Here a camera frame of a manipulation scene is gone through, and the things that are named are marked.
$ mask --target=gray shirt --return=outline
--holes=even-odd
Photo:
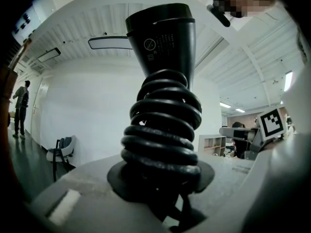
[[[29,95],[29,91],[26,87],[21,86],[19,89],[17,89],[15,95],[13,96],[13,99],[15,99],[17,97],[15,108],[17,108],[17,109],[20,108],[21,99],[22,99],[25,92],[27,92]]]

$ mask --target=dark floor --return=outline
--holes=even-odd
[[[8,130],[14,170],[27,200],[31,202],[53,183],[52,164],[46,159],[46,151],[32,140],[27,132],[25,140],[12,137],[13,133],[12,130]],[[58,163],[57,178],[66,173],[62,163]]]

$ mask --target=fluorescent light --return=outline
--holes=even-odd
[[[226,105],[226,104],[224,104],[224,103],[220,103],[220,106],[222,106],[222,107],[226,107],[226,108],[231,108],[231,106]]]
[[[241,110],[241,109],[236,109],[236,111],[238,111],[238,112],[242,112],[242,113],[244,113],[244,112],[245,112],[244,110]]]
[[[49,59],[52,59],[52,58],[57,57],[57,56],[60,55],[60,54],[61,54],[60,50],[58,50],[58,48],[54,48],[54,49],[52,49],[52,50],[46,52],[45,54],[41,55],[41,56],[38,58],[38,60],[39,60],[40,62],[45,62],[45,61],[47,61],[47,60],[49,60]]]
[[[89,39],[92,49],[133,49],[126,36],[104,36]]]
[[[284,91],[287,91],[291,87],[292,77],[293,77],[293,72],[292,71],[286,73],[286,80],[285,80]]]

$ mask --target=doorway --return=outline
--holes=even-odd
[[[31,136],[33,140],[41,145],[40,138],[40,128],[41,128],[41,115],[42,115],[42,107],[44,103],[45,96],[48,92],[50,82],[52,79],[51,76],[46,76],[42,79],[40,86],[37,91],[37,95],[35,98],[35,105],[32,111],[32,120],[31,120]]]

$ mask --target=coiled black cable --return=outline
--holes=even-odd
[[[192,141],[202,108],[187,85],[186,77],[171,69],[146,78],[130,110],[131,126],[121,140],[121,156],[127,163],[183,177],[200,174]]]

